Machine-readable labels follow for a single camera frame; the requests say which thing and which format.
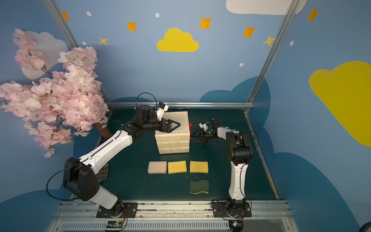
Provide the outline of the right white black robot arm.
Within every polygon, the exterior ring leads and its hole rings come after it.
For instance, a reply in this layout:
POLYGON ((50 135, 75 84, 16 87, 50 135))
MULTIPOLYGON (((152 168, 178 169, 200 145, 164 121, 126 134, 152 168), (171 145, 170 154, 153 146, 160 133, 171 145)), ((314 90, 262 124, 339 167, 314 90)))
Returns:
POLYGON ((246 172, 254 152, 247 131, 233 130, 222 126, 219 119, 199 123, 199 129, 192 134, 198 142, 207 143, 212 139, 223 139, 226 142, 227 157, 231 164, 231 182, 226 209, 251 210, 245 194, 246 172))

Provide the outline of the green scouring sponge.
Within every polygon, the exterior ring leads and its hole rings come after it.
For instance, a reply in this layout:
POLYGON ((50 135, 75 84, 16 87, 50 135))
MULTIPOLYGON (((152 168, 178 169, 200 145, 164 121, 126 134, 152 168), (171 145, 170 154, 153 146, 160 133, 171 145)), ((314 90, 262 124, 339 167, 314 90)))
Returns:
POLYGON ((209 193, 209 181, 208 180, 191 180, 189 184, 189 193, 200 194, 209 193))

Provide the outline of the cream drawer cabinet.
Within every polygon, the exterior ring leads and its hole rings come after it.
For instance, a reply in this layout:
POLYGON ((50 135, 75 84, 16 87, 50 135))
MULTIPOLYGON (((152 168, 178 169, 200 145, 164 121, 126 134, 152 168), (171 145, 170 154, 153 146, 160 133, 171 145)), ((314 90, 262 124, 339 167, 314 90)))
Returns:
POLYGON ((180 127, 171 133, 156 131, 155 138, 160 154, 188 153, 190 145, 190 128, 187 111, 165 112, 163 119, 180 123, 180 127))

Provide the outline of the pink white sponge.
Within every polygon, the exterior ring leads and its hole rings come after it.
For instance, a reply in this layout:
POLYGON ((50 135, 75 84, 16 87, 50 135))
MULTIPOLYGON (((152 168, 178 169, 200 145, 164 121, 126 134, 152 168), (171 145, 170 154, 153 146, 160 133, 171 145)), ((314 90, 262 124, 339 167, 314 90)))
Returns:
POLYGON ((148 174, 166 174, 167 162, 166 161, 150 161, 148 164, 148 174))

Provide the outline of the yellow sponge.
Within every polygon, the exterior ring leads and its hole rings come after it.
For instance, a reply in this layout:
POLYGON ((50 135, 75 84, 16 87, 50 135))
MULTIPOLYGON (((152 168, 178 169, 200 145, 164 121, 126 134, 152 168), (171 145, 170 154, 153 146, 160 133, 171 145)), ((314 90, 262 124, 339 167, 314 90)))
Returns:
POLYGON ((190 173, 209 173, 207 161, 190 161, 190 173))
POLYGON ((172 161, 168 162, 168 174, 186 173, 186 161, 172 161))

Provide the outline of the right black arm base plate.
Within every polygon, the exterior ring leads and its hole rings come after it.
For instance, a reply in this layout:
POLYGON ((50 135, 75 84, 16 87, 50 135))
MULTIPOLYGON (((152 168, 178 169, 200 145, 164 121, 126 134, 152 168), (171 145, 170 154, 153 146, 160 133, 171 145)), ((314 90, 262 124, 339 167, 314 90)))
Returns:
POLYGON ((250 218, 252 217, 251 207, 248 202, 226 203, 220 201, 211 202, 212 212, 215 218, 250 218))

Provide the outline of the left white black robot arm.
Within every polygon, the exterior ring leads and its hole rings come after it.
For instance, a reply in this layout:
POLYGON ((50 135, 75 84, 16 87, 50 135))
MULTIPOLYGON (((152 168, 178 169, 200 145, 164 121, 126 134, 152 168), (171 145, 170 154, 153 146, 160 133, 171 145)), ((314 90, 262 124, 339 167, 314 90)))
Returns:
POLYGON ((148 105, 135 108, 135 116, 103 144, 78 159, 73 157, 65 162, 63 186, 83 201, 90 201, 107 210, 115 217, 122 210, 122 201, 100 185, 96 174, 114 156, 133 142, 145 135, 147 131, 171 133, 181 126, 172 119, 164 119, 163 114, 168 105, 159 104, 154 110, 148 105))

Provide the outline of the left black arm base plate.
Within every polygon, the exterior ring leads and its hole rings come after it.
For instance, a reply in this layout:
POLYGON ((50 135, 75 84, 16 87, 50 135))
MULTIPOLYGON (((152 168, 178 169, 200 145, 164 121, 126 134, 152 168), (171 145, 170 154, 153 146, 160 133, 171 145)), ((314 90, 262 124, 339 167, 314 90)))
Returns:
POLYGON ((96 218, 135 218, 138 204, 117 202, 111 209, 98 208, 96 218))

